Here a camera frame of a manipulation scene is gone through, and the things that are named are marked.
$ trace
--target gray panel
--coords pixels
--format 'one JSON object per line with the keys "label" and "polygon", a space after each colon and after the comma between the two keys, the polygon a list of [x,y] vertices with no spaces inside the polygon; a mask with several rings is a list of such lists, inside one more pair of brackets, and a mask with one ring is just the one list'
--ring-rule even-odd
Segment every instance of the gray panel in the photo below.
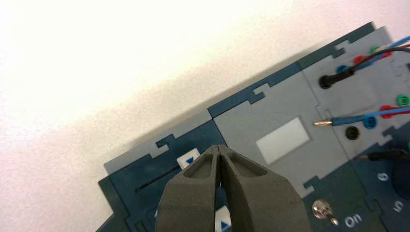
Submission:
{"label": "gray panel", "polygon": [[159,156],[160,154],[168,151],[167,145],[158,147],[156,145],[156,142],[170,134],[173,134],[175,138],[178,138],[181,135],[197,128],[198,126],[206,123],[211,119],[212,117],[207,110],[202,111],[199,114],[196,114],[193,117],[185,120],[184,122],[174,126],[172,129],[158,136],[155,136],[154,138],[145,141],[141,145],[134,147],[126,153],[108,161],[104,164],[104,167],[107,170],[108,174],[112,174],[147,154],[150,154],[152,158],[155,158],[156,156]]}
{"label": "gray panel", "polygon": [[[317,128],[312,121],[320,119],[318,105],[302,73],[281,83],[263,85],[255,93],[265,98],[254,104],[244,102],[214,118],[229,148],[289,179],[297,193],[304,197],[313,191],[303,184],[309,179],[331,173],[348,161],[332,128]],[[268,165],[256,142],[295,117],[304,124],[310,140],[276,162]]]}
{"label": "gray panel", "polygon": [[[334,74],[341,64],[352,65],[355,56],[369,53],[372,46],[382,46],[391,43],[385,28],[359,39],[353,44],[341,43],[346,53],[336,59],[327,57],[302,72],[308,79],[312,90],[320,104],[317,110],[323,119],[333,116],[352,116],[377,111],[382,105],[396,106],[396,97],[399,93],[410,93],[408,72],[405,70],[405,61],[410,60],[408,53],[396,52],[393,56],[377,61],[355,73],[354,76],[334,84],[330,89],[322,89],[318,79],[325,74]],[[374,129],[366,129],[362,122],[333,127],[338,139],[343,145],[348,157],[366,150],[374,143],[380,145],[391,140],[384,137],[383,131],[394,126],[399,128],[409,121],[408,116],[395,116],[393,119],[377,117],[378,125]],[[348,126],[356,126],[360,130],[357,140],[348,140],[345,130]]]}

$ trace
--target blue triangle arrow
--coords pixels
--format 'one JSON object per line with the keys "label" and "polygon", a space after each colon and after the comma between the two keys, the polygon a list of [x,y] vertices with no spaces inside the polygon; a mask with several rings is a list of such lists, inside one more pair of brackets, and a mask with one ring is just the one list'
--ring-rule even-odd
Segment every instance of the blue triangle arrow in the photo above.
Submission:
{"label": "blue triangle arrow", "polygon": [[191,164],[193,162],[193,157],[187,159],[187,163]]}
{"label": "blue triangle arrow", "polygon": [[222,231],[224,231],[225,229],[227,229],[227,228],[229,227],[229,225],[226,224],[226,223],[223,222],[223,221],[220,222],[220,226],[221,226],[221,228],[222,228]]}

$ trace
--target printed number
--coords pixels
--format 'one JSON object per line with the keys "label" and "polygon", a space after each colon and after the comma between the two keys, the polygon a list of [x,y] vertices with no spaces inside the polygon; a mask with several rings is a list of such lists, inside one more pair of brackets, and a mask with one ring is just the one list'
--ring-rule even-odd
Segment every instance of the printed number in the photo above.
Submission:
{"label": "printed number", "polygon": [[349,228],[353,228],[356,224],[362,221],[362,218],[358,215],[355,214],[352,217],[347,217],[345,218],[345,224]]}
{"label": "printed number", "polygon": [[387,181],[389,176],[386,173],[377,173],[377,178],[381,181]]}
{"label": "printed number", "polygon": [[401,210],[403,209],[404,204],[400,201],[395,202],[395,206],[393,207],[393,210],[400,213]]}

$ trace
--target black wire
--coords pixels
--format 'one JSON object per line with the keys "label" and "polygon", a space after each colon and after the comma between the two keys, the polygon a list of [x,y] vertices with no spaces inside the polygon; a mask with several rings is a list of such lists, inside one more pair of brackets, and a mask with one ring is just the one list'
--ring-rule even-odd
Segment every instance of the black wire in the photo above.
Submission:
{"label": "black wire", "polygon": [[357,67],[360,65],[364,64],[365,62],[368,62],[369,60],[372,60],[374,57],[388,53],[388,52],[408,52],[410,53],[410,49],[406,47],[392,47],[392,48],[387,48],[378,52],[373,53],[372,55],[366,57],[365,59],[361,60],[359,63],[350,66],[347,70],[334,74],[334,75],[324,75],[321,78],[319,78],[319,85],[323,89],[330,88],[334,83],[339,82],[341,80],[344,80],[348,77],[351,77],[354,75]]}
{"label": "black wire", "polygon": [[376,57],[378,55],[388,53],[388,52],[409,52],[410,53],[410,49],[408,49],[406,47],[392,47],[392,48],[383,49],[383,50],[380,50],[378,52],[373,53],[372,55],[370,55],[370,56],[366,57],[365,59],[361,60],[359,63],[351,66],[350,69],[356,70],[356,68],[359,65],[373,59],[374,57]]}

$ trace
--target white rectangular label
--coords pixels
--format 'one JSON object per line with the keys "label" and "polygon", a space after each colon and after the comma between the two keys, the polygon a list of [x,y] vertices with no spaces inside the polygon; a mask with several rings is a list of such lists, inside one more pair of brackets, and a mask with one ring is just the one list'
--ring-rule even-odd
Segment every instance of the white rectangular label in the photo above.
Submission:
{"label": "white rectangular label", "polygon": [[297,117],[256,141],[256,145],[266,163],[271,164],[306,141],[309,136]]}

